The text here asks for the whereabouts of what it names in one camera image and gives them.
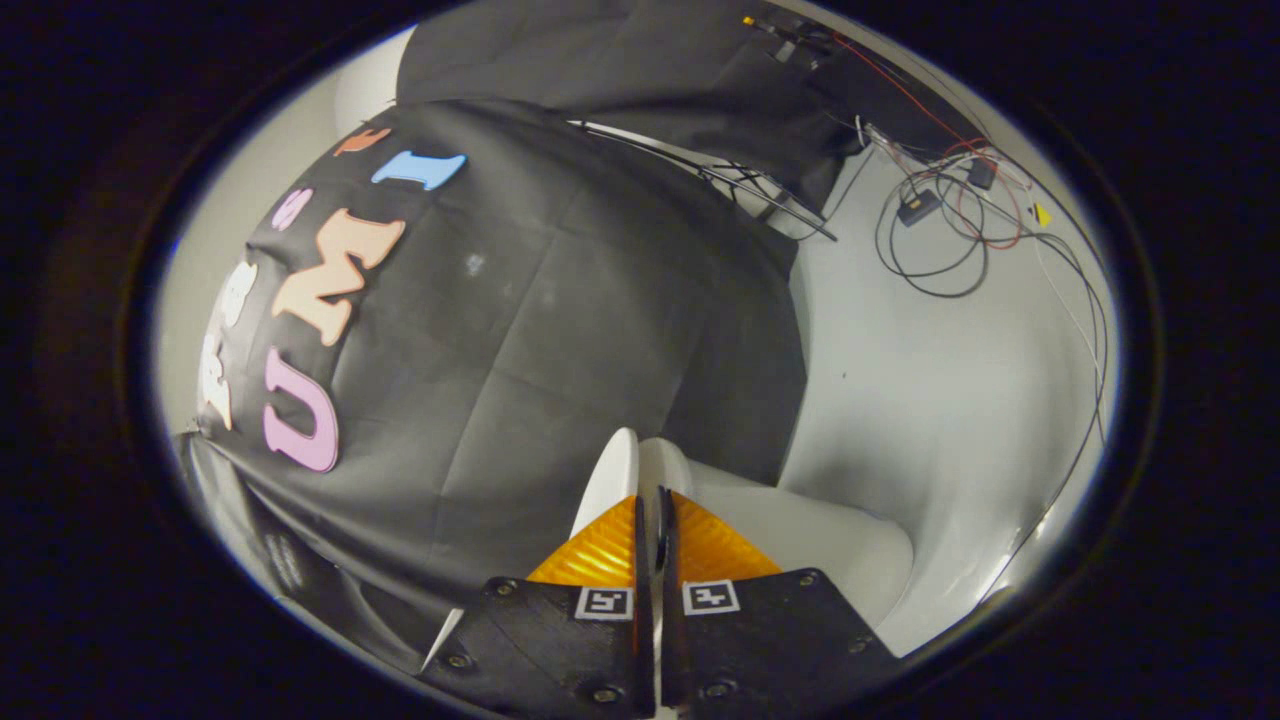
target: cable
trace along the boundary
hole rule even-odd
[[[832,31],[831,36],[832,36],[832,38],[836,42],[838,42],[840,45],[842,45],[850,53],[852,53],[854,55],[858,55],[859,58],[861,58],[863,61],[867,63],[868,65],[870,65],[872,69],[874,69],[877,73],[881,74],[881,77],[883,77],[884,79],[887,79],[891,83],[893,83],[893,87],[899,88],[902,92],[902,95],[906,95],[908,100],[910,100],[911,102],[914,102],[915,106],[919,108],[922,113],[924,113],[925,115],[929,117],[929,119],[932,119],[934,123],[938,123],[938,126],[941,126],[942,129],[945,129],[945,131],[950,132],[952,136],[955,136],[955,138],[959,140],[960,142],[963,142],[964,145],[966,145],[969,147],[969,150],[974,150],[973,145],[969,141],[966,141],[964,137],[961,137],[960,133],[957,133],[956,131],[951,129],[951,126],[948,126],[945,122],[940,120],[938,117],[934,115],[933,113],[931,113],[929,109],[925,108],[923,102],[920,102],[919,100],[916,100],[915,96],[911,95],[911,92],[909,90],[906,90],[905,87],[902,87],[901,83],[899,83],[896,79],[893,79],[892,77],[890,77],[890,74],[886,73],[884,70],[882,70],[879,65],[877,65],[876,63],[873,63],[870,60],[870,58],[868,58],[867,55],[863,55],[863,53],[860,50],[858,50],[852,45],[845,42],[842,40],[842,36],[838,32]]]
[[[863,174],[863,168],[865,168],[867,163],[870,161],[870,159],[872,159],[872,150],[864,150],[864,152],[867,152],[867,159],[863,160],[861,165],[858,165],[858,169],[854,172],[854,177],[849,178],[849,184],[846,184],[845,186],[845,191],[840,193],[840,200],[836,200],[836,206],[831,209],[831,213],[827,214],[827,219],[822,222],[822,224],[819,225],[819,228],[826,228],[827,223],[831,222],[831,219],[836,217],[836,211],[840,210],[840,206],[845,204],[845,197],[849,196],[849,188],[854,187],[854,183],[858,181],[858,177]],[[818,233],[818,229],[813,229],[813,231],[809,232],[809,234],[806,234],[804,237],[796,237],[796,238],[792,238],[792,240],[795,240],[796,242],[800,242],[800,241],[804,241],[804,240],[809,240],[810,237],[813,237],[817,233]]]

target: black fabric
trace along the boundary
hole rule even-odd
[[[204,406],[189,442],[200,483],[236,488],[276,534],[340,568],[330,615],[403,615],[376,625],[417,628],[394,652],[425,652],[421,634],[448,607],[492,577],[527,575],[567,539],[623,425],[777,483],[805,386],[795,242],[678,167],[531,105],[401,105],[370,128],[390,135],[326,152],[282,193],[315,191],[293,224],[273,229],[269,215],[250,238],[257,278],[239,320],[224,327],[219,311],[210,324],[234,429]],[[404,150],[467,160],[430,192],[370,182]],[[271,304],[285,277],[320,264],[316,231],[342,208],[406,229],[344,296],[352,316],[325,347]],[[266,404],[302,433],[315,424],[297,398],[266,392],[271,347],[333,400],[328,473],[264,441]],[[361,644],[389,642],[375,635]]]
[[[397,100],[535,102],[763,170],[814,210],[858,142],[832,115],[861,114],[929,159],[956,142],[829,31],[827,50],[781,63],[783,41],[744,24],[748,15],[812,26],[763,0],[479,0],[413,31]],[[859,50],[965,140],[978,137],[937,94]]]

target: black wire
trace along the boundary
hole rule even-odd
[[[955,183],[959,183],[959,181],[955,181],[954,178],[948,178],[948,179],[951,179]],[[904,184],[908,184],[911,181],[913,181],[913,178],[910,178],[910,177],[906,178],[906,179],[904,179],[901,183],[899,183],[899,190]],[[895,249],[893,228],[897,225],[897,222],[899,222],[899,218],[895,215],[893,219],[890,220],[888,238],[887,238],[887,241],[888,241],[888,254],[890,254],[890,258],[893,260],[893,264],[892,265],[890,264],[890,261],[884,258],[884,251],[883,251],[883,249],[881,246],[881,240],[879,238],[881,238],[881,228],[884,224],[884,214],[888,213],[888,208],[890,208],[890,204],[892,202],[892,200],[893,200],[893,193],[890,193],[890,196],[884,199],[884,204],[881,206],[879,217],[876,220],[876,232],[874,232],[873,237],[874,237],[874,241],[876,241],[876,256],[879,258],[881,265],[883,265],[884,269],[887,269],[888,272],[893,273],[895,275],[902,278],[913,288],[923,292],[924,295],[932,296],[932,297],[956,299],[956,297],[964,297],[966,295],[972,295],[972,293],[977,292],[977,290],[979,287],[982,287],[982,283],[987,279],[987,269],[988,269],[988,265],[991,263],[989,252],[988,252],[986,242],[980,242],[979,240],[974,238],[973,236],[963,233],[959,229],[956,229],[956,234],[959,234],[960,237],[963,237],[963,238],[965,238],[965,240],[969,241],[969,249],[965,251],[964,255],[961,255],[954,263],[951,263],[950,265],[946,265],[943,268],[938,268],[938,269],[934,269],[934,270],[927,270],[927,272],[909,273],[909,272],[906,272],[906,269],[902,268],[901,261],[897,259],[897,250]],[[984,223],[984,220],[979,220],[979,225],[978,225],[978,234],[979,234],[979,237],[982,236],[982,224],[983,223]],[[968,288],[965,288],[964,291],[960,291],[960,292],[937,292],[937,291],[932,291],[932,290],[928,290],[925,287],[922,287],[920,284],[918,284],[916,282],[914,282],[914,278],[937,277],[937,275],[941,275],[943,273],[947,273],[947,272],[951,272],[951,270],[959,268],[966,260],[969,260],[969,258],[972,258],[973,254],[974,254],[974,251],[978,250],[979,247],[982,247],[982,269],[979,270],[978,279],[974,281],[974,283],[972,286],[969,286]]]
[[[819,225],[818,225],[819,228],[823,228],[823,229],[826,229],[826,227],[827,227],[827,223],[828,223],[828,222],[829,222],[829,220],[831,220],[832,218],[835,218],[835,217],[836,217],[836,211],[837,211],[837,210],[840,210],[840,206],[845,204],[845,197],[847,197],[847,196],[849,196],[849,188],[854,187],[854,183],[855,183],[855,182],[858,181],[858,176],[863,174],[863,168],[865,168],[865,167],[867,167],[867,163],[870,163],[870,160],[872,160],[872,151],[870,151],[870,150],[864,150],[864,152],[867,152],[867,158],[865,158],[865,159],[863,160],[863,164],[861,164],[861,165],[858,165],[858,170],[855,170],[855,172],[854,172],[854,177],[849,178],[849,184],[846,184],[846,186],[845,186],[845,191],[840,193],[840,200],[836,200],[836,206],[835,206],[835,208],[832,208],[832,209],[831,209],[831,213],[828,213],[828,214],[827,214],[827,219],[826,219],[826,220],[823,220],[823,222],[822,222],[822,224],[819,224]],[[813,236],[815,236],[815,234],[818,234],[818,231],[817,231],[817,229],[814,229],[814,231],[810,231],[810,232],[809,232],[809,234],[806,234],[806,236],[804,236],[804,237],[796,237],[796,238],[794,238],[794,240],[795,240],[796,242],[800,242],[800,241],[804,241],[804,240],[809,240],[810,237],[813,237]]]

